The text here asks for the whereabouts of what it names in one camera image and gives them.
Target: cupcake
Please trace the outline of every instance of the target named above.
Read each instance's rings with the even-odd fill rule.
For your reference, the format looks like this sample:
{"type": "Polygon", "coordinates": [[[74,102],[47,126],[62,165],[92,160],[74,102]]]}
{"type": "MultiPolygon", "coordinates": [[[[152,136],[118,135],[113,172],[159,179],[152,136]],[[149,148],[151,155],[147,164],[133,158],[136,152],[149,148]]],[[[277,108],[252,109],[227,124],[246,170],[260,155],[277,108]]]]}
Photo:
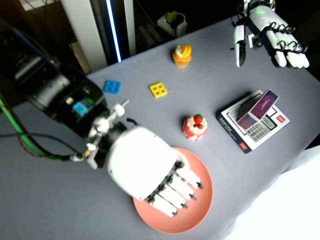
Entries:
{"type": "Polygon", "coordinates": [[[208,123],[201,114],[197,114],[184,121],[182,130],[187,139],[197,141],[207,133],[208,123]]]}
{"type": "Polygon", "coordinates": [[[190,44],[178,45],[173,53],[174,64],[179,68],[185,68],[192,60],[192,48],[190,44]]]}

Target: round plate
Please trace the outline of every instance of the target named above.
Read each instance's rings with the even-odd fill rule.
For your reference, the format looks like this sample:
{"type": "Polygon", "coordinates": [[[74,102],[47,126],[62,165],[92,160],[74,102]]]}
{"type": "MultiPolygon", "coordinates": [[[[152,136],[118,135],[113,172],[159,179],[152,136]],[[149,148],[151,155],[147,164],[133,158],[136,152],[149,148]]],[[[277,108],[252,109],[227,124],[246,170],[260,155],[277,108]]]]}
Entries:
{"type": "Polygon", "coordinates": [[[214,186],[207,167],[192,152],[174,147],[188,159],[191,170],[201,179],[203,189],[194,191],[195,200],[187,200],[188,208],[178,210],[178,214],[169,217],[152,207],[146,201],[134,198],[134,206],[142,220],[155,230],[167,234],[180,234],[198,226],[208,214],[214,196],[214,186]]]}

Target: yellow square tile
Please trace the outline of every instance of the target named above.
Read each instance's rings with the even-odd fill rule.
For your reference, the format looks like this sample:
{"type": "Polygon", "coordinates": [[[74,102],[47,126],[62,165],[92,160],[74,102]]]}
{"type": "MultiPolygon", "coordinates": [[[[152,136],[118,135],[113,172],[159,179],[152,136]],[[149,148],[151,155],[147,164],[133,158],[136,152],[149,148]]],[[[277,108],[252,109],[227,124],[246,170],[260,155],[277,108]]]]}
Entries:
{"type": "Polygon", "coordinates": [[[161,98],[168,94],[168,91],[165,85],[162,82],[157,82],[149,86],[153,96],[157,98],[161,98]]]}

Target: red label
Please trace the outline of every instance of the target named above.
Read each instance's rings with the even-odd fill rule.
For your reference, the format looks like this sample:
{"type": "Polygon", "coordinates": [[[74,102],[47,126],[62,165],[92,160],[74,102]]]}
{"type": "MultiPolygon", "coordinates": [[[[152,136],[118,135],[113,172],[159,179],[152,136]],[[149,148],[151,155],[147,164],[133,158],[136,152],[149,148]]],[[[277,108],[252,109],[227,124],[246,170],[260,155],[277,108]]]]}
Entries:
{"type": "Polygon", "coordinates": [[[244,142],[240,142],[240,143],[239,143],[239,146],[240,146],[240,148],[241,148],[243,151],[245,151],[245,150],[248,149],[248,146],[247,146],[244,142]]]}
{"type": "Polygon", "coordinates": [[[278,119],[280,123],[283,123],[285,121],[285,118],[281,115],[277,116],[276,119],[278,119]]]}

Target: robotic hand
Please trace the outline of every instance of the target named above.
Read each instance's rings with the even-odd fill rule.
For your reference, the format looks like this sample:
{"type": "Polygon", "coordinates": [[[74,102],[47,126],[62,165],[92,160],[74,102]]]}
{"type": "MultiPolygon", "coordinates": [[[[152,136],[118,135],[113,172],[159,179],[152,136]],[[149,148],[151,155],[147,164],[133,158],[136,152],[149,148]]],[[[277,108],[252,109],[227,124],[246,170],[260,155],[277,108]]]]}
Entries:
{"type": "Polygon", "coordinates": [[[26,34],[0,22],[0,72],[17,91],[50,118],[87,140],[83,154],[93,169],[107,171],[130,196],[147,201],[169,217],[196,200],[203,188],[183,154],[141,126],[127,129],[116,117],[125,114],[128,100],[111,111],[101,89],[72,67],[57,66],[26,34]]]}
{"type": "Polygon", "coordinates": [[[304,54],[308,47],[299,43],[288,25],[275,13],[274,0],[243,0],[240,11],[244,18],[240,19],[234,30],[234,49],[237,67],[246,58],[245,26],[259,36],[277,67],[307,68],[309,61],[304,54]]]}

